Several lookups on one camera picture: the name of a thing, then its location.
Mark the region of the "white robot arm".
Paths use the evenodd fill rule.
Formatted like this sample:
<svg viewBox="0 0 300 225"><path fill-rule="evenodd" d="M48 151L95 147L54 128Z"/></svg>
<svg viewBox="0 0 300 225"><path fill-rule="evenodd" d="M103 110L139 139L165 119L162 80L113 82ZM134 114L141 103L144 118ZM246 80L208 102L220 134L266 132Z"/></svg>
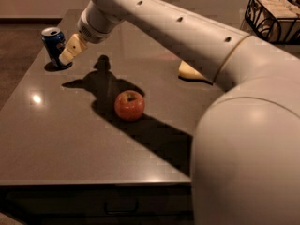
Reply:
<svg viewBox="0 0 300 225"><path fill-rule="evenodd" d="M196 225L300 225L300 60L161 0L90 0L60 56L127 21L223 90L193 137Z"/></svg>

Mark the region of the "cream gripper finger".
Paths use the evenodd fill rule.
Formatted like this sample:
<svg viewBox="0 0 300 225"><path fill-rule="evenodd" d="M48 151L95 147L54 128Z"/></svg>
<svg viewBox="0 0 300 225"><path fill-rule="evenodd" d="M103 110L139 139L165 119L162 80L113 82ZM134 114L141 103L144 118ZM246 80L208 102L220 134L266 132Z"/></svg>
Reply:
<svg viewBox="0 0 300 225"><path fill-rule="evenodd" d="M73 34L67 42L65 49L59 55L59 61L63 65L68 65L87 48L87 41L83 36L81 34Z"/></svg>

